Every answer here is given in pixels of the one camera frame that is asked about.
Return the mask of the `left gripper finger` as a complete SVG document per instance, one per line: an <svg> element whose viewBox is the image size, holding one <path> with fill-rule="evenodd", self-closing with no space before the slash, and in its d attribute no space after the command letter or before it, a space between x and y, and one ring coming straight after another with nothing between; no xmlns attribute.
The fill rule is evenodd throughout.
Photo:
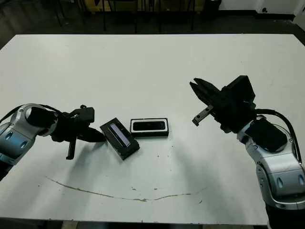
<svg viewBox="0 0 305 229"><path fill-rule="evenodd" d="M105 136L103 133L101 133L97 129L88 127L83 131L83 138L84 139L105 139Z"/></svg>
<svg viewBox="0 0 305 229"><path fill-rule="evenodd" d="M104 135L102 136L84 136L80 135L77 137L78 140L85 141L85 142L93 142L99 143L104 141Z"/></svg>

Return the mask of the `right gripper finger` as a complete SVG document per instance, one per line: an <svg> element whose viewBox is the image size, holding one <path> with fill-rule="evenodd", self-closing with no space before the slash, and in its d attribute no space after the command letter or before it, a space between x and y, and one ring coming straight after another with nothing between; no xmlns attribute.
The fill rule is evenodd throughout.
<svg viewBox="0 0 305 229"><path fill-rule="evenodd" d="M212 97L214 96L214 89L204 82L190 82L190 86L194 93L206 105L211 105L213 103Z"/></svg>
<svg viewBox="0 0 305 229"><path fill-rule="evenodd" d="M199 99L210 99L220 93L212 83L200 78L194 78L193 91Z"/></svg>

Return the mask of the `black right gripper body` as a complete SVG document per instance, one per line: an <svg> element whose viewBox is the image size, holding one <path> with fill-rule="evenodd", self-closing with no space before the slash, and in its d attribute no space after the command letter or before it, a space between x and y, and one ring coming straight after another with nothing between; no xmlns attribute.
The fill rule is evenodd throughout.
<svg viewBox="0 0 305 229"><path fill-rule="evenodd" d="M224 132L237 133L255 118L254 98L252 87L223 87L212 97L213 103L197 114L192 122L198 126L204 118L212 115Z"/></svg>

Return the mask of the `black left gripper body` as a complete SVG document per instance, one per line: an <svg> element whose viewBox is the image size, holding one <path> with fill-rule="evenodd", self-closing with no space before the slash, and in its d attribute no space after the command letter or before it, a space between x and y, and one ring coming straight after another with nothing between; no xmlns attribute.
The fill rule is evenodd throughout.
<svg viewBox="0 0 305 229"><path fill-rule="evenodd" d="M83 131L93 122L94 112L62 113L59 116L51 138L55 142L69 142L66 159L74 159L77 137L83 135Z"/></svg>

